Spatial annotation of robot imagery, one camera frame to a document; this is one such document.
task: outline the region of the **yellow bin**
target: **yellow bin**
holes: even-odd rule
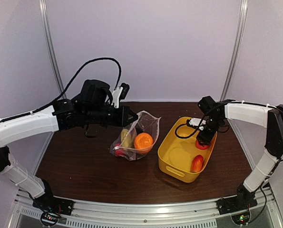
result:
[[[199,132],[188,139],[180,139],[175,135],[175,129],[180,124],[185,124],[190,117],[180,118],[169,131],[158,149],[159,168],[162,172],[175,177],[183,182],[191,183],[205,169],[215,145],[215,134],[210,146],[206,150],[200,150],[195,146],[196,136]],[[177,130],[178,135],[188,136],[194,131],[193,128],[182,126]],[[197,155],[202,155],[204,163],[200,172],[190,172],[191,163]]]

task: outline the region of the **brown table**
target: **brown table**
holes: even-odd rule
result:
[[[157,150],[182,116],[202,113],[195,103],[128,103],[135,112],[161,116],[160,136],[147,157],[127,161],[109,153],[121,128],[108,127],[88,139],[81,128],[54,134],[37,175],[46,179],[56,196],[107,203],[169,203],[233,195],[251,172],[232,129],[219,133],[206,169],[193,183],[183,183],[158,167]]]

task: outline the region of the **white backdrop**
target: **white backdrop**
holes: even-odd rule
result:
[[[127,101],[218,100],[229,67],[240,0],[47,1],[53,43],[63,84],[87,60],[114,57]],[[117,66],[87,66],[67,92],[85,79],[115,86]]]
[[[248,16],[228,98],[283,104],[283,0],[248,2]],[[263,154],[266,130],[236,122],[254,163]],[[283,163],[270,180],[283,217]]]
[[[45,43],[38,0],[0,0],[0,118],[35,109],[58,94]],[[48,134],[9,145],[29,171],[34,171]],[[0,228],[17,188],[0,175]]]

